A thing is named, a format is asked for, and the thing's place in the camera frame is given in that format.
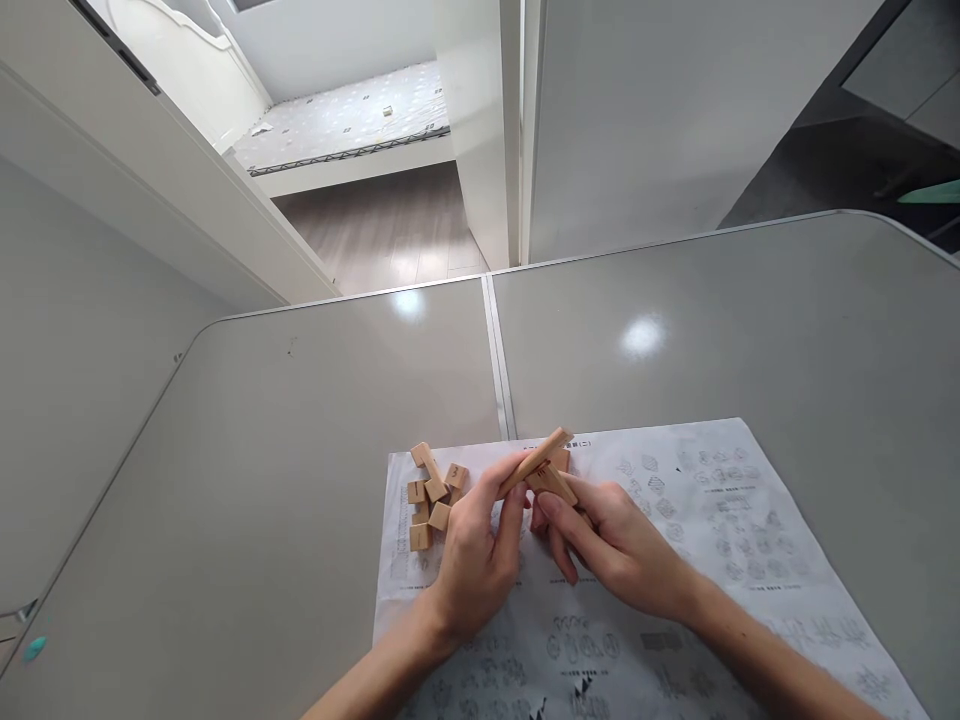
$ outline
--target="bed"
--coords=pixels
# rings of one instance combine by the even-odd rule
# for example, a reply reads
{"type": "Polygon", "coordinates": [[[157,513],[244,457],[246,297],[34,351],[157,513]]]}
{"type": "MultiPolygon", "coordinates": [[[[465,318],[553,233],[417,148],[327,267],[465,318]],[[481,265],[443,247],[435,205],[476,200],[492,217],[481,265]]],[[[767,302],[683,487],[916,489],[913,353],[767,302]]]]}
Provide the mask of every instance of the bed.
{"type": "Polygon", "coordinates": [[[270,197],[454,159],[436,61],[271,107],[233,145],[270,197]]]}

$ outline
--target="white desk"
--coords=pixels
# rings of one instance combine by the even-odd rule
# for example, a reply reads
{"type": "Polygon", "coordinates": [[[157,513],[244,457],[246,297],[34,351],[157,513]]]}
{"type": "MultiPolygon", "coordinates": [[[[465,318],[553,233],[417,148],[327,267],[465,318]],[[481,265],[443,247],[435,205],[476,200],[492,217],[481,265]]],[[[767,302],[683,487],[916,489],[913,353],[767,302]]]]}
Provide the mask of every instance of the white desk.
{"type": "Polygon", "coordinates": [[[733,415],[952,716],[958,308],[950,261],[831,214],[216,323],[37,611],[46,649],[0,677],[0,717],[296,720],[369,647],[389,452],[733,415]]]}

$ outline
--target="instruction sheet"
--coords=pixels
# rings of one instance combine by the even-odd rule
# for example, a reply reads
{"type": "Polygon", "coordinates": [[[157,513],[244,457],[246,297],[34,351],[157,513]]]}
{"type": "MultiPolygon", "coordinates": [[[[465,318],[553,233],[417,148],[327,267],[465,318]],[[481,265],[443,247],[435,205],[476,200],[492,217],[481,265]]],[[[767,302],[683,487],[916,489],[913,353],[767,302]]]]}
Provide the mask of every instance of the instruction sheet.
{"type": "MultiPolygon", "coordinates": [[[[538,442],[434,455],[442,472],[451,462],[467,467],[472,484],[497,458],[538,442]]],[[[582,433],[567,447],[574,475],[622,485],[681,556],[797,651],[886,717],[927,717],[742,420],[582,433]]],[[[409,453],[390,456],[374,639],[440,568],[442,534],[426,552],[408,547],[407,483],[423,477],[409,453]]],[[[523,532],[506,605],[400,717],[765,717],[693,633],[626,607],[582,567],[570,587],[529,518],[523,532]]]]}

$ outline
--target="forearm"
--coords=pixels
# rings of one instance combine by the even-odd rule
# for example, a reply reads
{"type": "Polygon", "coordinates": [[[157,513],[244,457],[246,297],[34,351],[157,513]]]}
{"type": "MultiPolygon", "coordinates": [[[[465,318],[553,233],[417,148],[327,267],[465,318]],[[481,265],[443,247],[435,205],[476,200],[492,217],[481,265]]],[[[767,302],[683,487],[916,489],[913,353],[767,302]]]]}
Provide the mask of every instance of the forearm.
{"type": "Polygon", "coordinates": [[[429,611],[425,594],[302,720],[382,720],[397,715],[456,649],[429,611]]]}
{"type": "Polygon", "coordinates": [[[697,580],[697,602],[685,624],[776,717],[882,720],[826,671],[754,620],[719,587],[697,580]]]}

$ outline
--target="left hand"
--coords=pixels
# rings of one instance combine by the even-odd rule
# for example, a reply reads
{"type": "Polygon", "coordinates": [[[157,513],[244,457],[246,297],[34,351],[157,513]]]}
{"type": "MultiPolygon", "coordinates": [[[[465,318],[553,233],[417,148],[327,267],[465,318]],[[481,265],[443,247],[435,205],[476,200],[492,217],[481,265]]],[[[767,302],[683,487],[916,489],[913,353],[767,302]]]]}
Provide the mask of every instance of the left hand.
{"type": "Polygon", "coordinates": [[[483,629],[516,583],[527,484],[520,483],[504,498],[496,535],[490,514],[500,485],[529,454],[516,452],[491,465],[450,511],[440,574],[420,601],[457,647],[483,629]]]}

